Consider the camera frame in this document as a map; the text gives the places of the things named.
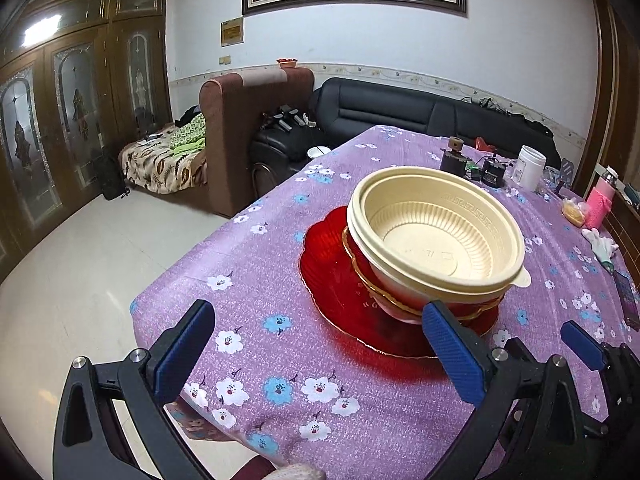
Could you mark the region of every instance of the sofa armrest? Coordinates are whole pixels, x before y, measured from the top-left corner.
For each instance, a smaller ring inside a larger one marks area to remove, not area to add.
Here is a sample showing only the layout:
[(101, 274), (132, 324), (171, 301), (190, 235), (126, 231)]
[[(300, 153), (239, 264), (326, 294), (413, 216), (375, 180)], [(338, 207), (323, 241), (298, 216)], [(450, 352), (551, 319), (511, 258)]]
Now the sofa armrest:
[(210, 79), (200, 89), (207, 124), (207, 177), (213, 211), (230, 218), (254, 199), (249, 143), (262, 112), (288, 104), (306, 110), (314, 74), (308, 68), (252, 69)]

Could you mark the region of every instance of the floral tablecloth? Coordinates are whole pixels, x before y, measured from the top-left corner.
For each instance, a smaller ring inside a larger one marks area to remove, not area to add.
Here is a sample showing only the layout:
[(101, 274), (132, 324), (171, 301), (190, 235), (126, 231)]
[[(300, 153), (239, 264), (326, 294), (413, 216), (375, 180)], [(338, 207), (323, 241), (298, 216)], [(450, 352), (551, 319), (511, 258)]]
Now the floral tablecloth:
[[(137, 342), (150, 346), (194, 300), (210, 301), (216, 330), (183, 398), (207, 421), (277, 464), (307, 462), (331, 479), (421, 479), (472, 411), (437, 360), (401, 360), (351, 340), (318, 314), (298, 270), (310, 225), (348, 203), (356, 183), (389, 166), (437, 168), (447, 141), (376, 126), (240, 212), (199, 243), (132, 304)], [(484, 154), (465, 147), (474, 160)], [(623, 323), (616, 287), (559, 199), (490, 190), (526, 243), (529, 288), (512, 288), (486, 336), (524, 341), (545, 361), (567, 357), (583, 410), (606, 417), (602, 386), (560, 339), (576, 320), (597, 340), (640, 336)], [(625, 272), (622, 258), (613, 258)], [(496, 450), (486, 467), (495, 467)]]

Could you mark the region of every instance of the pink bottle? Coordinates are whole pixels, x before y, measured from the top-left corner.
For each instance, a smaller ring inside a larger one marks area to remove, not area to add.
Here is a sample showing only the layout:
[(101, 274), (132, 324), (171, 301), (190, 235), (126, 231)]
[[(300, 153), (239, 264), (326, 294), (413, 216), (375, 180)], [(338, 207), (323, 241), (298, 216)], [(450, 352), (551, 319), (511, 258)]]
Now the pink bottle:
[(584, 220), (584, 228), (599, 229), (604, 217), (611, 211), (611, 201), (616, 194), (618, 174), (607, 166), (607, 171), (598, 179), (596, 186), (589, 193), (587, 204), (589, 212)]

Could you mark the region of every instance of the mobile phone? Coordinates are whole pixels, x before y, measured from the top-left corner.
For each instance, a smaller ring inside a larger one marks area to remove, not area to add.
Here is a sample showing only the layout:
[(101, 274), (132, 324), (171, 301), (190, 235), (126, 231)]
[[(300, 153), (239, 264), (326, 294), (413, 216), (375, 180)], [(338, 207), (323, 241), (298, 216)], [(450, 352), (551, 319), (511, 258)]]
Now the mobile phone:
[(640, 331), (640, 318), (638, 317), (638, 306), (634, 299), (634, 293), (631, 290), (631, 283), (626, 276), (623, 276), (617, 270), (613, 271), (613, 281), (616, 283), (616, 289), (622, 303), (622, 314), (625, 316), (625, 323), (633, 328), (636, 332)]

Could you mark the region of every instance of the green cloth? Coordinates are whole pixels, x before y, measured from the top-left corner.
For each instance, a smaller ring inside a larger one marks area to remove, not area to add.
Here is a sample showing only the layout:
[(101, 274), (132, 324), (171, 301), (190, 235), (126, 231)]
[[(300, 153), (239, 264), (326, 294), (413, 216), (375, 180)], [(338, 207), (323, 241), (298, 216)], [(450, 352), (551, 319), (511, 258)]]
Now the green cloth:
[(178, 146), (193, 144), (200, 139), (204, 139), (206, 131), (204, 115), (197, 114), (189, 124), (185, 124), (183, 127), (172, 133), (171, 138), (169, 139), (169, 148), (174, 150)]
[(179, 153), (188, 153), (188, 152), (199, 152), (200, 150), (204, 150), (205, 148), (205, 138), (202, 137), (200, 140), (196, 140), (195, 142), (190, 142), (189, 144), (181, 144), (180, 146), (176, 146), (171, 150), (172, 155), (178, 155)]

